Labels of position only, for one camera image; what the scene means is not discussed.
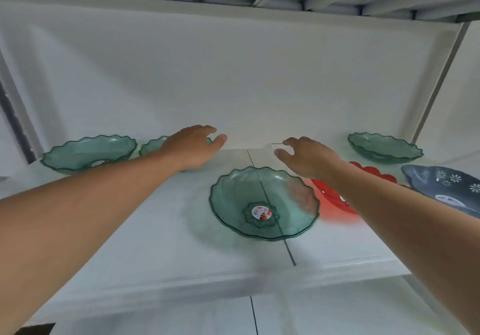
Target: blue plate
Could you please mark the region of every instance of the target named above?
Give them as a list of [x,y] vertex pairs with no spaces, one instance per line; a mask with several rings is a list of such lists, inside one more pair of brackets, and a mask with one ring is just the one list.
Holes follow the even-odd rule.
[[445,167],[407,164],[402,168],[417,192],[480,218],[480,180]]

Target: right arm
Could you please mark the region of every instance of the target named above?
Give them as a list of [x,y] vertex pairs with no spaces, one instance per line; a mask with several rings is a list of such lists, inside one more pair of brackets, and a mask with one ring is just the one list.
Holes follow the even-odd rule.
[[295,173],[325,181],[471,334],[480,334],[480,220],[362,171],[306,137],[275,155]]

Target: green glass bowl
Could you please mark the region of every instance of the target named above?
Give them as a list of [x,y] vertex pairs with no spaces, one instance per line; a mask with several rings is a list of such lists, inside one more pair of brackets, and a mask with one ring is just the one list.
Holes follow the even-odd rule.
[[307,231],[319,215],[313,189],[298,177],[269,167],[234,169],[210,189],[219,221],[242,236],[283,240]]
[[128,136],[99,135],[54,146],[40,160],[44,166],[62,174],[75,174],[104,163],[127,160],[137,148]]
[[393,136],[356,132],[348,136],[350,146],[365,159],[383,164],[402,164],[423,156],[415,144]]
[[[140,148],[140,151],[138,152],[139,155],[147,155],[148,153],[151,153],[152,151],[159,150],[163,143],[165,143],[165,140],[168,139],[168,136],[161,136],[158,139],[152,139],[148,143],[143,144]],[[207,138],[207,143],[212,144],[212,139],[209,137]]]

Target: left hand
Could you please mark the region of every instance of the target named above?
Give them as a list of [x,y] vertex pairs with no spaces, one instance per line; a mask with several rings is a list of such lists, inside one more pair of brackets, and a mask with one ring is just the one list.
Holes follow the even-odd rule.
[[201,168],[227,141],[227,136],[220,134],[208,144],[207,136],[216,131],[208,125],[187,127],[171,135],[154,154],[168,156],[180,171]]

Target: dark floor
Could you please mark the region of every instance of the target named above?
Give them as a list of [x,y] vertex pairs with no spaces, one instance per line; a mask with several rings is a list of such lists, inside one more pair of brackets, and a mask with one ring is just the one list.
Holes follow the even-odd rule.
[[54,325],[54,323],[49,323],[47,325],[22,327],[15,335],[49,335]]

